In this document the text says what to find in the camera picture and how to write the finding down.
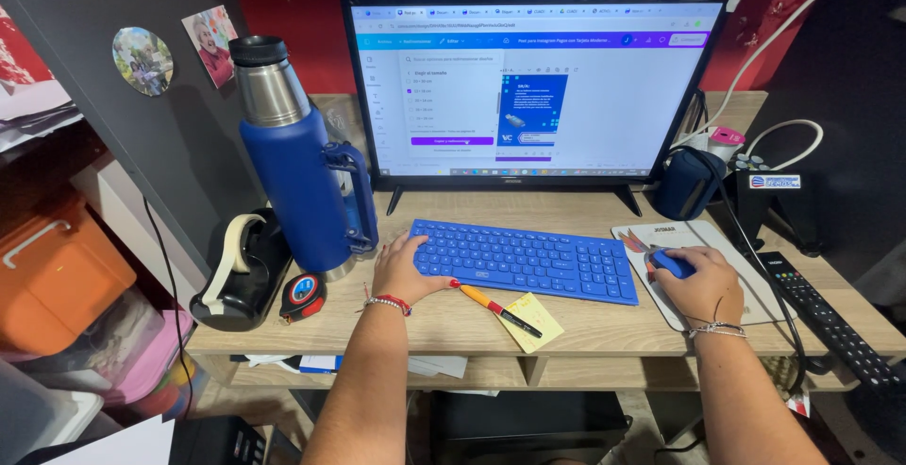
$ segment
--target tape measure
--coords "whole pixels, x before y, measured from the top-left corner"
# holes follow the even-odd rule
[[[318,274],[296,275],[284,286],[280,316],[288,323],[300,321],[321,311],[327,286]]]

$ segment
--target blue keyboard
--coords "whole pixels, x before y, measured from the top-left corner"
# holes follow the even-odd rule
[[[639,305],[619,240],[477,227],[415,219],[410,237],[427,235],[415,253],[425,275],[464,285]]]

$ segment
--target hand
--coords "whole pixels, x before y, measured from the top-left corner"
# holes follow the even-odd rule
[[[408,305],[444,288],[457,288],[459,281],[447,275],[422,275],[412,263],[415,250],[428,240],[422,235],[406,239],[398,237],[390,246],[378,254],[374,264],[374,281],[371,283],[372,295],[394,296]]]
[[[666,255],[686,260],[695,274],[677,279],[666,268],[654,271],[673,304],[693,328],[713,321],[739,325],[744,306],[739,274],[717,249],[696,246],[670,249]]]

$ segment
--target yellow sticky note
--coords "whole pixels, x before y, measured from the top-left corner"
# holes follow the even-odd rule
[[[499,316],[497,317],[497,319],[504,324],[506,332],[509,332],[510,335],[513,336],[515,342],[519,344],[519,347],[522,348],[523,352],[526,354],[531,354],[563,333],[563,328],[560,327],[560,323],[557,323],[557,321],[554,320],[551,314],[547,312],[547,309],[538,302],[538,299],[533,294],[525,294],[513,304],[508,305],[506,310],[541,332],[541,337],[536,338],[519,327],[516,327],[513,323],[510,323]]]

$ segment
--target monitor screen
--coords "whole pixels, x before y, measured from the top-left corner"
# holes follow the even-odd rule
[[[372,167],[647,177],[722,7],[352,6]]]

